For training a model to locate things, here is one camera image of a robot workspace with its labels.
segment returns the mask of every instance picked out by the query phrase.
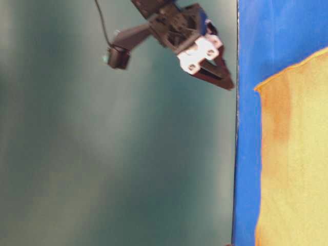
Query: yellow cloth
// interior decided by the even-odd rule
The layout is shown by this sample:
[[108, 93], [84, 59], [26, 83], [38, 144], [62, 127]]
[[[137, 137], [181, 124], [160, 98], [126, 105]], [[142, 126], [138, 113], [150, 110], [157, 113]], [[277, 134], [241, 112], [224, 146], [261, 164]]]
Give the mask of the yellow cloth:
[[257, 246], [328, 245], [328, 48], [258, 85]]

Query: white bracket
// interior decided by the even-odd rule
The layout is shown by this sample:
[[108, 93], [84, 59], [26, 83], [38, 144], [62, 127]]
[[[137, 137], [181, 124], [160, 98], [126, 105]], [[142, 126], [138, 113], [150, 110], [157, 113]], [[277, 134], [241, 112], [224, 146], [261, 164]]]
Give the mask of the white bracket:
[[222, 45], [216, 35], [199, 37], [194, 45], [178, 54], [181, 68], [189, 74], [196, 74], [201, 69], [200, 63], [203, 60], [213, 60], [219, 55], [218, 49]]

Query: teal wall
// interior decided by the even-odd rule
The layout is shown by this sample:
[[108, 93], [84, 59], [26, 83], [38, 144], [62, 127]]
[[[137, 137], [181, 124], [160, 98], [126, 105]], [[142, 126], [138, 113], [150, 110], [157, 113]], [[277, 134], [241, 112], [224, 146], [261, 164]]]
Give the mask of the teal wall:
[[[100, 4], [110, 33], [144, 21]], [[201, 4], [236, 81], [236, 3]], [[91, 0], [0, 0], [0, 245], [230, 242], [236, 91], [152, 38], [128, 71], [106, 48]]]

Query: screw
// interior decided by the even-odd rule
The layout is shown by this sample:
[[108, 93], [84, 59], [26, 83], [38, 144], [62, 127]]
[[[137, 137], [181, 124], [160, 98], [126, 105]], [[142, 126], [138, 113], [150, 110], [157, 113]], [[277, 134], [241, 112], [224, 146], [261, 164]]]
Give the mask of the screw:
[[207, 55], [208, 56], [212, 56], [214, 54], [214, 50], [209, 50], [208, 52], [207, 52]]
[[193, 71], [196, 68], [196, 66], [194, 64], [191, 64], [191, 65], [189, 65], [188, 68], [190, 71]]

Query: blue wall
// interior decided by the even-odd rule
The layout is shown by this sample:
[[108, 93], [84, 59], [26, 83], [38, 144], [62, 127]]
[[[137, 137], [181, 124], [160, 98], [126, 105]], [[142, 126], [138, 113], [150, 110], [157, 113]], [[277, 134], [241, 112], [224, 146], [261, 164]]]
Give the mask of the blue wall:
[[239, 0], [236, 246], [255, 244], [260, 208], [261, 106], [254, 87], [328, 46], [327, 9], [326, 0]]

